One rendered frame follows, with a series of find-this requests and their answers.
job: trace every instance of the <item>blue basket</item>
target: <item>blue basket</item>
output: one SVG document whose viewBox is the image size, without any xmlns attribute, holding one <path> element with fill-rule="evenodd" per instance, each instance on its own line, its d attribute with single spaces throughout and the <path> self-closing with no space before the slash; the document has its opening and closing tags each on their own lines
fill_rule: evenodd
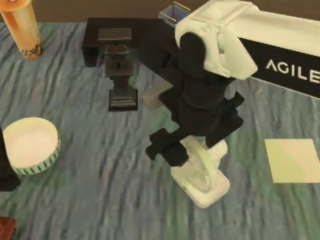
<svg viewBox="0 0 320 240">
<path fill-rule="evenodd" d="M 190 9 L 183 7 L 181 4 L 174 2 L 165 10 L 159 13 L 159 18 L 163 19 L 167 24 L 176 27 L 176 24 L 190 14 Z"/>
</svg>

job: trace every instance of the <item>orange drink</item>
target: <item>orange drink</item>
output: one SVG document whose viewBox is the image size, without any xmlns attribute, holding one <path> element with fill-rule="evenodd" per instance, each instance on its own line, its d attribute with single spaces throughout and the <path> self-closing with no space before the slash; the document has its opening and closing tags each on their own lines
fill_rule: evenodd
<svg viewBox="0 0 320 240">
<path fill-rule="evenodd" d="M 0 0 L 1 15 L 25 59 L 42 55 L 42 44 L 32 0 Z"/>
</svg>

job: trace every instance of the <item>white robot link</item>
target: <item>white robot link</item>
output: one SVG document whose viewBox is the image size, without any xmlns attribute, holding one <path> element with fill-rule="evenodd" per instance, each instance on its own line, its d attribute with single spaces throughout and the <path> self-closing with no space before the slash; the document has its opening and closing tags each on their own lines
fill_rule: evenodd
<svg viewBox="0 0 320 240">
<path fill-rule="evenodd" d="M 170 159 L 166 159 L 168 154 L 163 154 L 164 151 L 161 152 L 159 148 L 159 151 L 153 153 L 162 153 L 172 167 L 172 177 L 200 208 L 209 207 L 229 191 L 230 182 L 219 171 L 220 161 L 228 153 L 224 139 L 242 125 L 240 123 L 237 127 L 222 133 L 219 124 L 213 124 L 214 130 L 211 135 L 205 135 L 204 130 L 210 127 L 205 127 L 206 123 L 202 121 L 203 115 L 199 112 L 203 113 L 207 109 L 201 107 L 206 105 L 206 101 L 214 99 L 214 107 L 211 108 L 210 114 L 216 119 L 223 119 L 225 115 L 216 112 L 228 105 L 224 105 L 223 100 L 226 87 L 234 79 L 244 81 L 254 76 L 261 68 L 267 67 L 260 65 L 261 63 L 252 57 L 244 46 L 244 41 L 320 57 L 320 23 L 260 11 L 251 2 L 210 0 L 177 22 L 175 28 L 164 24 L 155 26 L 145 36 L 139 49 L 140 61 L 165 79 L 163 83 L 143 94 L 145 106 L 154 110 L 165 105 L 171 111 L 172 119 L 185 133 L 175 140 L 187 149 L 188 159 L 181 165 L 174 165 Z M 268 66 L 279 67 L 275 66 L 274 62 L 269 62 Z M 217 83 L 210 85 L 207 80 Z M 320 81 L 320 75 L 317 78 L 314 72 L 311 80 Z M 188 91 L 189 85 L 192 86 L 193 93 Z M 206 92 L 205 87 L 212 87 L 213 91 Z M 188 107 L 183 104 L 174 107 L 174 104 L 170 103 L 173 101 L 187 102 Z M 237 117 L 235 107 L 232 108 L 231 115 Z M 201 144 L 194 136 L 204 136 L 206 142 Z M 155 139 L 154 135 L 150 137 L 154 145 L 157 143 Z M 168 152 L 176 153 L 172 151 L 174 141 L 164 140 L 163 131 L 162 138 L 158 141 L 170 142 L 165 147 L 171 148 Z"/>
</svg>

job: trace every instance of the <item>red object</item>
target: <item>red object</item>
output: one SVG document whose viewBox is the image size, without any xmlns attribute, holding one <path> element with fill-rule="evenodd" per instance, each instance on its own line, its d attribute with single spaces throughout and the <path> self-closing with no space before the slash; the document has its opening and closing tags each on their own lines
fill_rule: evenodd
<svg viewBox="0 0 320 240">
<path fill-rule="evenodd" d="M 0 240 L 11 240 L 16 228 L 16 220 L 11 217 L 0 217 Z"/>
</svg>

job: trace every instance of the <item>yellow sticky note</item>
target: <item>yellow sticky note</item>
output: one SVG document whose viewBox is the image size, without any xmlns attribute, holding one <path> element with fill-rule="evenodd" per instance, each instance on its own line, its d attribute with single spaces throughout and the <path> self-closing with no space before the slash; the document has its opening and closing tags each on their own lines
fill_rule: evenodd
<svg viewBox="0 0 320 240">
<path fill-rule="evenodd" d="M 312 139 L 266 139 L 275 184 L 320 183 L 320 162 Z"/>
</svg>

